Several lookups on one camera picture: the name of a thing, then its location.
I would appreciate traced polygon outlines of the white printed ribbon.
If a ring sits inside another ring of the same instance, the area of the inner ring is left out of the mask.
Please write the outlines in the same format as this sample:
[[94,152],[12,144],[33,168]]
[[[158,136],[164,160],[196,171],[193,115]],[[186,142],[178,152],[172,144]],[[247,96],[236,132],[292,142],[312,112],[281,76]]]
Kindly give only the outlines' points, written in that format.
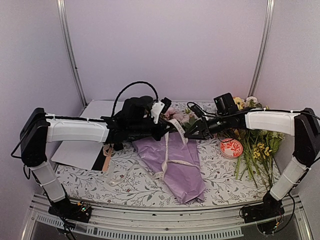
[[176,119],[169,120],[177,132],[166,133],[163,140],[143,138],[133,142],[152,180],[161,180],[168,188],[186,191],[188,183],[202,184],[197,144],[184,137],[185,131]]

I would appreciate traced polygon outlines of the pink wrapping paper sheet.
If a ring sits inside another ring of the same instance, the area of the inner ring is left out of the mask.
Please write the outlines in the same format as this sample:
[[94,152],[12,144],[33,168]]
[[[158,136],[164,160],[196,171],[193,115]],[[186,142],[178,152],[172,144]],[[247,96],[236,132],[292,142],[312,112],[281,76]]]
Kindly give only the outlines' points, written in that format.
[[185,143],[178,132],[172,132],[160,141],[147,137],[132,145],[152,177],[161,180],[180,204],[204,201],[206,186],[195,140]]

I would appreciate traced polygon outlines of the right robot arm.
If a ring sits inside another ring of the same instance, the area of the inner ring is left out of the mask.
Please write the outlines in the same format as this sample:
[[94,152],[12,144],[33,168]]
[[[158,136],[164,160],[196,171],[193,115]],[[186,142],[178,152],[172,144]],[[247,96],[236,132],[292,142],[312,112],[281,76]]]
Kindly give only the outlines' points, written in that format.
[[226,93],[213,101],[214,112],[187,103],[185,132],[188,139],[217,142],[211,156],[221,160],[204,158],[207,180],[215,187],[212,198],[244,203],[257,197],[263,201],[258,213],[269,218],[317,160],[320,139],[307,136],[307,130],[319,119],[311,109],[271,110],[255,97]]

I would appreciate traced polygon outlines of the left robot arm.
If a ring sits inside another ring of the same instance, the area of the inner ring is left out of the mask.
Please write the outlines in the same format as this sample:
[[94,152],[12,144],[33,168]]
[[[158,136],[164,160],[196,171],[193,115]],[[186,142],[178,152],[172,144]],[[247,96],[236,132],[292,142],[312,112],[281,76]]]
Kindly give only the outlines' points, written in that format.
[[161,115],[171,106],[168,98],[156,100],[151,96],[130,97],[115,103],[111,100],[93,100],[81,116],[62,116],[47,113],[37,107],[20,132],[16,149],[19,159],[28,167],[39,185],[48,194],[55,209],[63,216],[74,213],[74,205],[59,182],[47,159],[47,145],[59,143],[52,161],[77,168],[91,168],[85,160],[93,158],[103,145],[152,137],[161,140],[169,123]]

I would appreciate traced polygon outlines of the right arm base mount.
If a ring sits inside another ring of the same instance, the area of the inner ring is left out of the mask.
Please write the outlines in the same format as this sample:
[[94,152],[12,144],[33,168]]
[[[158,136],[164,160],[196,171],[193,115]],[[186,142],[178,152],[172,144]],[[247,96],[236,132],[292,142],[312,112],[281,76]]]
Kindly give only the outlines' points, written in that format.
[[282,201],[263,200],[262,203],[256,205],[244,205],[239,210],[239,216],[244,219],[245,223],[252,223],[270,218],[282,216],[285,210]]

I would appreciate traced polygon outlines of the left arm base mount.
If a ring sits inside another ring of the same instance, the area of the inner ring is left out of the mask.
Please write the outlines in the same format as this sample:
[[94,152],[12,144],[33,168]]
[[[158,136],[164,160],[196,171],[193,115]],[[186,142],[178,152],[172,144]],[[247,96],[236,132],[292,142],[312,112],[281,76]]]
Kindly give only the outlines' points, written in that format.
[[92,207],[83,201],[72,203],[68,198],[65,198],[58,202],[51,202],[48,213],[62,219],[88,223],[91,218]]

